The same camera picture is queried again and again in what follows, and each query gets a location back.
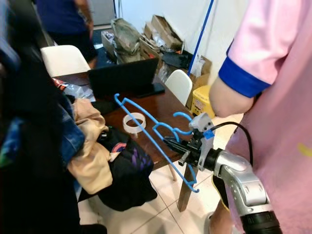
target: pink shirt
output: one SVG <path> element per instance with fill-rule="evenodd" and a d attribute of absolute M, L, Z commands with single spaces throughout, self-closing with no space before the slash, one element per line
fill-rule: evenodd
<path fill-rule="evenodd" d="M 248 97 L 264 91 L 241 123 L 282 231 L 312 234 L 312 1 L 251 0 L 227 59 L 243 71 L 225 62 L 219 75 L 226 84 Z M 227 150 L 249 159 L 241 130 Z"/>

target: yellow container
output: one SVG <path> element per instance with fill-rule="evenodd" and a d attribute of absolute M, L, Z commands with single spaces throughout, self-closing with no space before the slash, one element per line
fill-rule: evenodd
<path fill-rule="evenodd" d="M 210 118 L 215 117 L 215 113 L 209 102 L 210 85 L 201 86 L 193 91 L 193 102 L 191 112 L 193 116 L 206 112 Z"/>

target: black cable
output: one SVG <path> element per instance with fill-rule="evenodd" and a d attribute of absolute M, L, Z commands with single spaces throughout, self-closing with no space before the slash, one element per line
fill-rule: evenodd
<path fill-rule="evenodd" d="M 250 137 L 249 132 L 247 131 L 247 129 L 243 125 L 241 125 L 239 123 L 236 123 L 236 122 L 225 122 L 225 123 L 218 124 L 215 127 L 212 127 L 210 130 L 214 131 L 214 130 L 216 130 L 216 129 L 220 128 L 220 127 L 223 127 L 225 125 L 236 125 L 241 130 L 243 130 L 243 132 L 245 133 L 245 135 L 247 137 L 247 141 L 248 141 L 250 164 L 253 165 L 254 164 L 254 155 L 253 155 L 252 138 Z"/>

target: roll of tape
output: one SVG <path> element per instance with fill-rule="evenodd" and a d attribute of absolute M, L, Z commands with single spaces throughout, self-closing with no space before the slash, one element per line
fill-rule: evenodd
<path fill-rule="evenodd" d="M 146 119 L 145 119 L 145 116 L 142 115 L 141 113 L 131 113 L 132 116 L 136 119 L 139 119 L 142 121 L 141 123 L 141 126 L 143 128 L 146 127 Z M 126 115 L 124 118 L 123 118 L 123 129 L 127 132 L 127 133 L 131 133 L 131 134 L 136 134 L 136 133 L 140 133 L 142 132 L 142 129 L 137 126 L 137 127 L 131 127 L 127 124 L 127 122 L 129 122 L 130 120 L 132 120 L 131 116 L 130 115 Z"/>

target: blue pole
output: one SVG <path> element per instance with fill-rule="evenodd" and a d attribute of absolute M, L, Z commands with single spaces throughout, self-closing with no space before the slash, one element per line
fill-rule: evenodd
<path fill-rule="evenodd" d="M 209 15 L 210 15 L 210 12 L 211 12 L 211 8 L 212 8 L 212 6 L 213 6 L 213 3 L 214 3 L 214 0 L 211 0 L 211 1 L 210 1 L 209 8 L 208 8 L 208 12 L 207 12 L 207 15 L 206 15 L 204 24 L 203 24 L 203 27 L 202 27 L 202 29 L 201 29 L 201 32 L 200 32 L 200 35 L 199 35 L 199 38 L 198 38 L 198 41 L 197 41 L 197 45 L 196 45 L 196 48 L 195 48 L 195 51 L 194 51 L 194 54 L 193 54 L 193 58 L 192 58 L 192 61 L 191 61 L 190 67 L 189 67 L 189 71 L 187 72 L 187 75 L 188 75 L 188 76 L 190 76 L 190 74 L 191 74 L 191 69 L 192 69 L 192 67 L 193 67 L 193 63 L 194 63 L 194 60 L 195 60 L 195 58 L 196 58 L 197 50 L 198 50 L 198 48 L 199 48 L 199 44 L 200 44 L 201 38 L 203 37 L 204 31 L 205 31 L 205 27 L 206 27 L 206 23 L 207 23 L 207 21 L 208 21 L 208 18 L 209 18 Z"/>

